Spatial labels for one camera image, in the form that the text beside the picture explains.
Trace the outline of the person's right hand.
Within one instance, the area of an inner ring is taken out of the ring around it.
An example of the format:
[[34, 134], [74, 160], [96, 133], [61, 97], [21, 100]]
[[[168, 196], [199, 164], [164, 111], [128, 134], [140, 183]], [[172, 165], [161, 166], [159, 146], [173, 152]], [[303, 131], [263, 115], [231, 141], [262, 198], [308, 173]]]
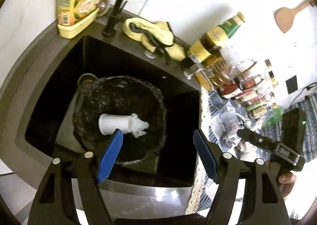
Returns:
[[291, 193], [296, 183], [296, 180], [296, 175], [291, 172], [279, 176], [278, 182], [281, 184], [279, 188], [283, 196], [283, 199], [286, 199], [286, 197]]

